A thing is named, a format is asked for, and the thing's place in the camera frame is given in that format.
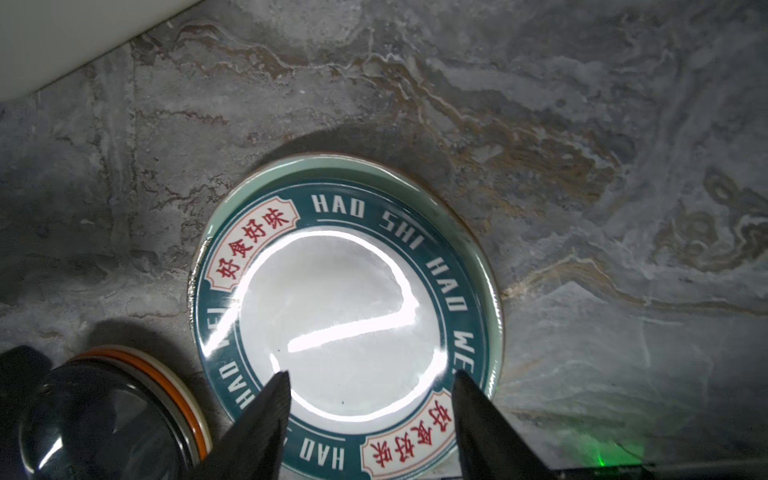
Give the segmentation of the green rimmed lettered plate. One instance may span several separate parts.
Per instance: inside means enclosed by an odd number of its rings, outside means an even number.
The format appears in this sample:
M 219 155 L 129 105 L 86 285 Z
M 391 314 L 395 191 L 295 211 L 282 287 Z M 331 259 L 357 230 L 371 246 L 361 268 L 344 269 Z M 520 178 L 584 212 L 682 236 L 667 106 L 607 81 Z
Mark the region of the green rimmed lettered plate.
M 316 479 L 410 479 L 457 447 L 452 389 L 492 395 L 503 313 L 463 222 L 418 183 L 337 154 L 295 155 L 211 216 L 189 288 L 203 371 L 237 419 L 281 371 L 283 465 Z

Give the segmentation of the black plate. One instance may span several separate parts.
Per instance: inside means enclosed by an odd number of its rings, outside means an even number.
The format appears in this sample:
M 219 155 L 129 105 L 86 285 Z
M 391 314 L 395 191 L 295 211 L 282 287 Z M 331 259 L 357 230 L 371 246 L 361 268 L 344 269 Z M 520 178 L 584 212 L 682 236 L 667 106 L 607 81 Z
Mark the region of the black plate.
M 213 439 L 192 391 L 153 356 L 122 345 L 48 372 L 18 423 L 29 479 L 184 479 Z

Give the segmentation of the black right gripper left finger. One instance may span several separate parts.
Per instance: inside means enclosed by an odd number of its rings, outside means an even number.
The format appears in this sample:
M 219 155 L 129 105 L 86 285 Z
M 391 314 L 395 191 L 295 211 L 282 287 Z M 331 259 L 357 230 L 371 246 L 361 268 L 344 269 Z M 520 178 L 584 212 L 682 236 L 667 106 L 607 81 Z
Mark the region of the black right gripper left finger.
M 221 442 L 191 472 L 192 479 L 277 479 L 290 417 L 287 371 L 273 375 Z

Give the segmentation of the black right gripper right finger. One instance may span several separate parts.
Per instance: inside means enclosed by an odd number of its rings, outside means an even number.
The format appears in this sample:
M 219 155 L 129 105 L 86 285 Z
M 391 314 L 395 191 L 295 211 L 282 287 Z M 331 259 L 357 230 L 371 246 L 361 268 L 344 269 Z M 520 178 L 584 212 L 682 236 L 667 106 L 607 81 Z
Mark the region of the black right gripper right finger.
M 454 375 L 452 407 L 464 479 L 553 479 L 472 377 Z

